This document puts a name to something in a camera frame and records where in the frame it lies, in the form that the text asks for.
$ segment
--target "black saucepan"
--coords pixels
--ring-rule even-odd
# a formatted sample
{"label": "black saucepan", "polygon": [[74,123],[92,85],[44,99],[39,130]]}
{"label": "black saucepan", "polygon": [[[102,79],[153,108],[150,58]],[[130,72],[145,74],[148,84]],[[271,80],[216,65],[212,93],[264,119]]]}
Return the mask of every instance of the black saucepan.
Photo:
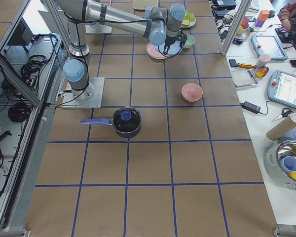
{"label": "black saucepan", "polygon": [[112,125],[119,136],[131,138],[140,132],[142,114],[133,107],[125,106],[116,110],[112,118],[83,119],[80,123]]}

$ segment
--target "paper towel roll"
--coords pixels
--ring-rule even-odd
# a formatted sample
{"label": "paper towel roll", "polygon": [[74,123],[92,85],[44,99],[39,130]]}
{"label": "paper towel roll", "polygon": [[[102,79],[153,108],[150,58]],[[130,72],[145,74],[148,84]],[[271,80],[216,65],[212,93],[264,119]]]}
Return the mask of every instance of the paper towel roll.
{"label": "paper towel roll", "polygon": [[268,139],[275,141],[296,127],[296,113],[292,113],[266,133]]}

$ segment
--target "green bowl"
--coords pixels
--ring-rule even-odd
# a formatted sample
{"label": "green bowl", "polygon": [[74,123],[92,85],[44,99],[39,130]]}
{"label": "green bowl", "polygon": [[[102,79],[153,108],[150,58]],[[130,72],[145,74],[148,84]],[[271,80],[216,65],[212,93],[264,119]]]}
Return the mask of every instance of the green bowl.
{"label": "green bowl", "polygon": [[192,35],[187,35],[187,40],[183,48],[191,48],[195,42],[195,38]]}

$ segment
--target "pink bowl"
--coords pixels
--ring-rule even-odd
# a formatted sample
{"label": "pink bowl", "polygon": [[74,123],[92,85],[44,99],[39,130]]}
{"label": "pink bowl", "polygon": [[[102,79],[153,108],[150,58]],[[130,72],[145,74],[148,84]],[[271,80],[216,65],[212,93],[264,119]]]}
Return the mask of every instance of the pink bowl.
{"label": "pink bowl", "polygon": [[194,83],[185,84],[181,90],[183,98],[188,102],[196,102],[203,96],[202,88]]}

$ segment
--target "orange box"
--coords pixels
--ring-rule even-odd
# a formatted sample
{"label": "orange box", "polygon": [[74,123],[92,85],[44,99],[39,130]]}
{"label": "orange box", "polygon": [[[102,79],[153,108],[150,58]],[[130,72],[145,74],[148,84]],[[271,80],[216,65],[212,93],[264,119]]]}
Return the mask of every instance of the orange box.
{"label": "orange box", "polygon": [[267,20],[269,15],[270,15],[270,12],[268,10],[262,10],[259,13],[258,20],[265,21],[265,20]]}

